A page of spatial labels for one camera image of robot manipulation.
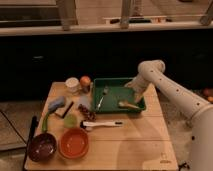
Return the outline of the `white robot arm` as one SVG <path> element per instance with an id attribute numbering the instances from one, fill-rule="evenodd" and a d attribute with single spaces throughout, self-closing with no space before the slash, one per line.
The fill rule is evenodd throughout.
<path id="1" fill-rule="evenodd" d="M 213 171 L 213 104 L 166 77 L 164 71 L 162 60 L 143 61 L 138 74 L 125 86 L 133 89 L 136 102 L 150 83 L 157 87 L 193 125 L 190 171 Z"/>

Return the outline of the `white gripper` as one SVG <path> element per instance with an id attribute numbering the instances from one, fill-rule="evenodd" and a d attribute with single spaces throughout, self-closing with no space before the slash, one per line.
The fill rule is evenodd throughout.
<path id="1" fill-rule="evenodd" d="M 144 96 L 144 92 L 146 91 L 149 82 L 144 79 L 144 77 L 140 74 L 135 76 L 131 81 L 125 84 L 126 87 L 132 88 L 135 92 L 134 94 L 134 102 L 138 103 Z"/>

